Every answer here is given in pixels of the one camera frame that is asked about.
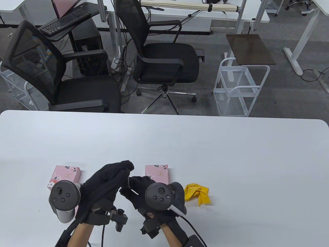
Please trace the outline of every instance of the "hand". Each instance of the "hand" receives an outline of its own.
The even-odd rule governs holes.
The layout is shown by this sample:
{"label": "hand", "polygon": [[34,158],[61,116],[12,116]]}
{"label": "hand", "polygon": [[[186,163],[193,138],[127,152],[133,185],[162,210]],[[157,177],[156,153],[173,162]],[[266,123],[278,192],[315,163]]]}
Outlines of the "hand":
{"label": "hand", "polygon": [[[76,219],[84,222],[92,206],[100,199],[107,199],[112,203],[119,188],[128,181],[134,165],[126,160],[119,163],[107,164],[91,176],[80,188],[81,199]],[[105,214],[105,209],[93,209],[96,214]]]}
{"label": "hand", "polygon": [[153,183],[155,183],[155,181],[148,176],[130,177],[130,188],[126,184],[123,188],[120,189],[120,194],[131,201],[135,209],[144,209],[146,211],[146,214],[143,215],[144,217],[153,218],[154,216],[154,218],[157,219],[160,224],[172,221],[176,216],[178,216],[175,212],[171,210],[157,211],[152,209],[147,204],[145,200],[145,192],[147,188]]}

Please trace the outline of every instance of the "pink box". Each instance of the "pink box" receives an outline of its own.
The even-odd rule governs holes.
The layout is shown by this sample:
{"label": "pink box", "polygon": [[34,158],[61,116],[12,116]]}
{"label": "pink box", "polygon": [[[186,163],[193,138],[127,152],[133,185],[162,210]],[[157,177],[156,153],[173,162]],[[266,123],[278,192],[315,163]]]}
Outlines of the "pink box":
{"label": "pink box", "polygon": [[56,166],[48,183],[48,189],[52,189],[54,184],[61,180],[69,180],[73,183],[79,181],[81,170],[76,166]]}
{"label": "pink box", "polygon": [[156,182],[169,184],[168,165],[146,165],[145,176]]}

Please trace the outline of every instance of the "controller button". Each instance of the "controller button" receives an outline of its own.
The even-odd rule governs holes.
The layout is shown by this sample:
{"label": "controller button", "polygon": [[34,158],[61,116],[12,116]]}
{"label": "controller button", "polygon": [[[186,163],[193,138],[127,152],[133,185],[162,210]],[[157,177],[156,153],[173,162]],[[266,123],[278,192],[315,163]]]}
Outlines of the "controller button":
{"label": "controller button", "polygon": [[165,192],[165,190],[164,190],[164,188],[159,188],[158,192],[162,195]]}

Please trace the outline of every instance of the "wire basket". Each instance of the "wire basket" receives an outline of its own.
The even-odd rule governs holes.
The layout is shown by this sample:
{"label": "wire basket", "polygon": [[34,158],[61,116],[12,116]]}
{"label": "wire basket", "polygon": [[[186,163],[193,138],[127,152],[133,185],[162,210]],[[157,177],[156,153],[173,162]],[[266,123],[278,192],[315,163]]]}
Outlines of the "wire basket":
{"label": "wire basket", "polygon": [[29,110],[45,111],[48,110],[48,100],[39,90],[30,83],[18,76],[11,70],[1,70],[0,75],[9,87],[9,91],[13,93],[14,98]]}
{"label": "wire basket", "polygon": [[[220,116],[248,117],[270,68],[267,65],[252,65],[253,67],[266,67],[263,81],[257,86],[247,66],[223,66],[224,62],[228,60],[235,60],[235,58],[226,58],[220,63],[214,86],[218,113]],[[244,98],[246,97],[254,98],[250,107],[247,107],[245,103]]]}

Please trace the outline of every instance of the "gray carpet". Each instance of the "gray carpet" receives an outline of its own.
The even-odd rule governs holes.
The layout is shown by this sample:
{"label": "gray carpet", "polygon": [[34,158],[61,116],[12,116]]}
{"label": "gray carpet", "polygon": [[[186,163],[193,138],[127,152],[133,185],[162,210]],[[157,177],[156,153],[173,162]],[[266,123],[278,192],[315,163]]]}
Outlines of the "gray carpet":
{"label": "gray carpet", "polygon": [[[289,11],[285,6],[277,17],[270,14],[270,23],[261,24],[257,33],[261,36],[266,46],[272,52],[277,65],[271,66],[271,72],[250,114],[251,117],[270,118],[310,118],[322,119],[329,124],[329,95],[325,93],[318,82],[305,82],[297,76],[288,62],[283,47],[293,49],[302,35],[311,15],[303,17],[300,12],[305,8],[303,5],[294,5]],[[195,48],[202,48],[205,52],[205,62],[200,64],[199,77],[195,83],[176,84],[173,90],[195,92],[198,101],[191,102],[191,97],[173,95],[172,99],[184,115],[209,115],[216,116],[217,110],[212,95],[218,66],[223,59],[223,53],[228,51],[229,45],[225,34],[220,33],[216,27],[223,27],[232,23],[213,21],[214,34],[210,36],[180,35],[178,42],[191,44]],[[303,50],[298,61],[303,69],[317,68],[322,71],[329,66],[329,22],[323,18],[314,31],[307,46]],[[246,25],[243,33],[248,32]],[[109,34],[102,33],[102,39],[108,40]],[[147,42],[172,41],[173,35],[149,36]],[[131,43],[128,47],[128,62],[135,54],[135,47]],[[263,76],[259,69],[251,70],[257,83]],[[310,72],[305,72],[304,77],[308,80],[316,79]],[[130,78],[128,82],[129,92],[136,87],[136,82]],[[6,109],[24,109],[17,103],[10,93],[7,92],[6,84],[0,81],[0,112]],[[158,94],[156,92],[142,92],[137,97],[135,93],[129,101],[122,106],[125,113],[140,113]],[[151,108],[150,114],[175,114],[166,99],[160,99],[157,105]]]}

